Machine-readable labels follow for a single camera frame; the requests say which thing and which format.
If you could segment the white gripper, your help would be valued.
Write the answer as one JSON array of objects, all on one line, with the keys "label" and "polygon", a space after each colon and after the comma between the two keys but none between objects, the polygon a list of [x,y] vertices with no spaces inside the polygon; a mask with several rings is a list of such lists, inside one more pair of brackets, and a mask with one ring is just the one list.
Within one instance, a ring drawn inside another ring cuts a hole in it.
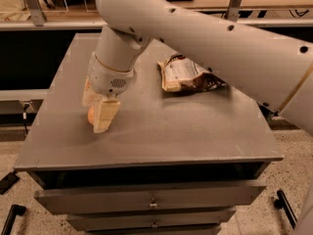
[{"label": "white gripper", "polygon": [[82,105],[90,107],[94,104],[93,129],[95,133],[102,133],[109,129],[119,110],[120,101],[116,97],[100,96],[99,94],[118,95],[123,93],[133,78],[133,70],[111,70],[102,65],[95,53],[92,53],[87,76],[82,95]]}]

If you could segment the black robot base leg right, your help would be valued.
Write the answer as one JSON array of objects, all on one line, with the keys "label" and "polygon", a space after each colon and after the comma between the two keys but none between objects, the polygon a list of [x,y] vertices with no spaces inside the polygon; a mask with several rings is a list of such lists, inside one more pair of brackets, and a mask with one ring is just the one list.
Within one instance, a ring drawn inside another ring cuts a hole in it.
[{"label": "black robot base leg right", "polygon": [[279,189],[277,192],[277,198],[274,201],[274,207],[276,209],[283,209],[290,224],[292,229],[295,229],[295,226],[297,224],[297,218],[291,208],[291,205],[287,199],[287,196],[285,194],[285,192],[282,189]]}]

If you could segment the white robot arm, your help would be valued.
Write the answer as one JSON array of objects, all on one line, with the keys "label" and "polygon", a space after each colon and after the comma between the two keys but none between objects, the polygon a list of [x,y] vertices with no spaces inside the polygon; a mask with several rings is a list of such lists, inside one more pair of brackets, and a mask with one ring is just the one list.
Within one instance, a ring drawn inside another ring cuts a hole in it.
[{"label": "white robot arm", "polygon": [[313,134],[313,44],[206,16],[165,0],[95,0],[105,21],[82,102],[106,131],[137,58],[156,39]]}]

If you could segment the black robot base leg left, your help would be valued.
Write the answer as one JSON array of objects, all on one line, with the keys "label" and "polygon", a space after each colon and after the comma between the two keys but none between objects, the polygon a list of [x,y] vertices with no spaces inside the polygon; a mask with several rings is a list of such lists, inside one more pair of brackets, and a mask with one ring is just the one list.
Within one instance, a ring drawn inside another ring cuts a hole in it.
[{"label": "black robot base leg left", "polygon": [[6,218],[4,227],[2,229],[1,235],[10,235],[16,217],[24,215],[26,212],[26,207],[20,205],[11,205],[8,216]]}]

